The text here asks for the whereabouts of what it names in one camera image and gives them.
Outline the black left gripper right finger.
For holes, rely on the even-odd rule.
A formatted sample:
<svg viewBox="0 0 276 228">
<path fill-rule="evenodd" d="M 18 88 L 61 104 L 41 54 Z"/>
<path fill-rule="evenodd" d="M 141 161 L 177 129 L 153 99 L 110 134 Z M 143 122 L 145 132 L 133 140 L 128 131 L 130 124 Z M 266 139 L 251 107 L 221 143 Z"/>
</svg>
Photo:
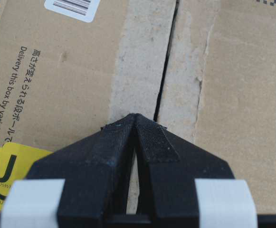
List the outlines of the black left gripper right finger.
<svg viewBox="0 0 276 228">
<path fill-rule="evenodd" d="M 141 114 L 135 129 L 154 228 L 256 228 L 249 186 L 218 156 Z"/>
</svg>

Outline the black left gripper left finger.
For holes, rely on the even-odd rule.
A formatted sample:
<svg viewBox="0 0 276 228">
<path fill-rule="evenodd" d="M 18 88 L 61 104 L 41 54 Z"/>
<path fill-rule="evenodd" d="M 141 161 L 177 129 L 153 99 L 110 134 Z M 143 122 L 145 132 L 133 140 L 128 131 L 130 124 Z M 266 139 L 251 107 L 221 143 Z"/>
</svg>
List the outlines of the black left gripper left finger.
<svg viewBox="0 0 276 228">
<path fill-rule="evenodd" d="M 34 162 L 14 182 L 2 228 L 101 228 L 110 210 L 126 211 L 135 115 Z"/>
</svg>

